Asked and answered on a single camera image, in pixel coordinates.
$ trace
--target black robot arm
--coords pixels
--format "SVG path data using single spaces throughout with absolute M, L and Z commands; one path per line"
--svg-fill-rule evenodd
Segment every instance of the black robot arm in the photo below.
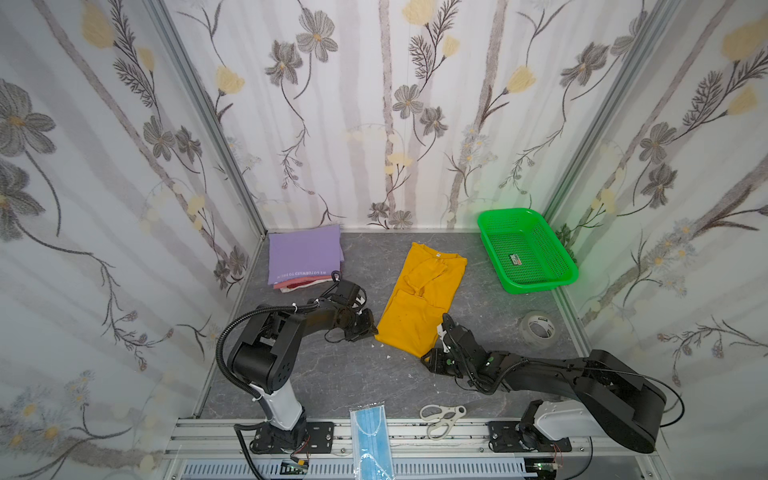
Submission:
M 651 453 L 667 397 L 643 376 L 603 350 L 589 357 L 554 360 L 505 351 L 486 352 L 472 332 L 443 316 L 443 346 L 422 363 L 434 373 L 467 376 L 479 392 L 492 395 L 504 382 L 513 390 L 566 396 L 583 403 L 605 433 L 636 452 Z
M 255 315 L 235 342 L 227 368 L 245 383 L 272 394 L 288 381 L 304 336 L 321 330 L 340 328 L 344 340 L 356 340 L 378 333 L 373 313 L 363 309 L 366 294 L 359 285 L 333 273 L 334 284 L 307 304 L 314 309 L 294 313 L 290 310 Z

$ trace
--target red cloth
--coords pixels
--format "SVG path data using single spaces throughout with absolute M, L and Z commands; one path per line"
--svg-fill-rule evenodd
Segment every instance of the red cloth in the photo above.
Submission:
M 299 278 L 292 278 L 290 280 L 286 280 L 284 282 L 275 283 L 274 288 L 275 290 L 279 290 L 281 288 L 296 288 L 300 285 L 306 285 L 308 283 L 312 283 L 316 280 L 330 280 L 330 275 L 321 275 L 321 276 L 300 276 Z

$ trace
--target purple cloth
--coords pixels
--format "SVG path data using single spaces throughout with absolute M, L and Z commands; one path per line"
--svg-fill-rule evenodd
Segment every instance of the purple cloth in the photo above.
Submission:
M 330 275 L 341 270 L 341 230 L 338 225 L 291 233 L 270 233 L 270 277 L 267 283 L 302 276 Z

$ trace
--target mask packaging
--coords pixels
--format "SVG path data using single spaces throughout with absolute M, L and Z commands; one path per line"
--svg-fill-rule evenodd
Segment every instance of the mask packaging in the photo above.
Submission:
M 356 480 L 394 480 L 384 405 L 349 411 Z

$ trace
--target tape roll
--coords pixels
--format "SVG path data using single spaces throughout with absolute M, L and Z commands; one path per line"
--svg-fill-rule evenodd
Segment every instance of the tape roll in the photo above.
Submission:
M 558 331 L 554 323 L 543 312 L 530 312 L 518 322 L 520 337 L 526 345 L 545 349 L 554 345 Z

